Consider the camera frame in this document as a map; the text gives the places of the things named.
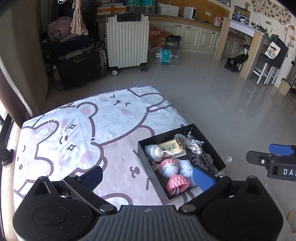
white suitcase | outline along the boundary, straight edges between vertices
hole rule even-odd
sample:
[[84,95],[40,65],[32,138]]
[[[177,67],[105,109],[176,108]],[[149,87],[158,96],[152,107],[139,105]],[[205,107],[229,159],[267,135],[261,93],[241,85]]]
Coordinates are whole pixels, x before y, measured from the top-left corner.
[[124,13],[107,15],[105,20],[109,67],[141,65],[141,71],[147,70],[143,63],[148,59],[149,15]]

tiled floor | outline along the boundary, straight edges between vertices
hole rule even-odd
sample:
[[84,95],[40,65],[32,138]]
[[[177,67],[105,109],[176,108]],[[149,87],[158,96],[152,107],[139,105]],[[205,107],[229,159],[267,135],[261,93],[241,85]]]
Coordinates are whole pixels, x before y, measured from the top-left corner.
[[[285,214],[296,208],[296,183],[267,178],[264,167],[248,164],[249,150],[268,152],[271,143],[296,144],[296,98],[284,97],[273,85],[258,86],[258,76],[243,80],[239,73],[224,69],[225,60],[182,53],[178,66],[150,62],[121,69],[117,76],[88,83],[80,88],[55,91],[50,87],[44,111],[65,103],[111,90],[152,85],[168,99],[189,123],[195,123],[220,154],[232,156],[225,173],[234,180],[249,175],[269,183]],[[296,218],[290,222],[296,230]]]

beige trash can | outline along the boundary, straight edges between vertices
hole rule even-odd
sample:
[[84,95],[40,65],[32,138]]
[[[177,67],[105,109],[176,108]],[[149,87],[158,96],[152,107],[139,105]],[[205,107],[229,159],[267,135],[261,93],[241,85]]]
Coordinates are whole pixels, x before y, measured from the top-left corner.
[[284,96],[287,95],[291,88],[291,85],[284,79],[281,79],[281,84],[279,86],[279,92],[281,92]]

brown curtain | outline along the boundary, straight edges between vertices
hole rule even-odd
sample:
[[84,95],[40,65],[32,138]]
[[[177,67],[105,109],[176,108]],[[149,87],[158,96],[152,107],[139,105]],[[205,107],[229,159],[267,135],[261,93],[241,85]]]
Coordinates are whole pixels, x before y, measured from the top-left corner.
[[23,123],[31,119],[27,108],[19,99],[17,94],[11,88],[2,70],[0,69],[0,101],[6,108],[8,114],[16,122],[19,127],[22,127]]

blue gripper pad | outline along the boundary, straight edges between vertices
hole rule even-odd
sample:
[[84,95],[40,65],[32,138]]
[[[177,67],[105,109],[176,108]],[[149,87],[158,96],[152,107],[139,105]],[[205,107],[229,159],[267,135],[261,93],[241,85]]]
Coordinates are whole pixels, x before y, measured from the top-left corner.
[[279,144],[270,144],[269,152],[272,154],[289,156],[294,155],[295,151],[291,146],[279,145]]
[[193,169],[192,177],[195,184],[199,186],[202,191],[209,189],[216,183],[214,178],[208,176],[206,173],[204,173],[202,170],[199,170],[198,168]]

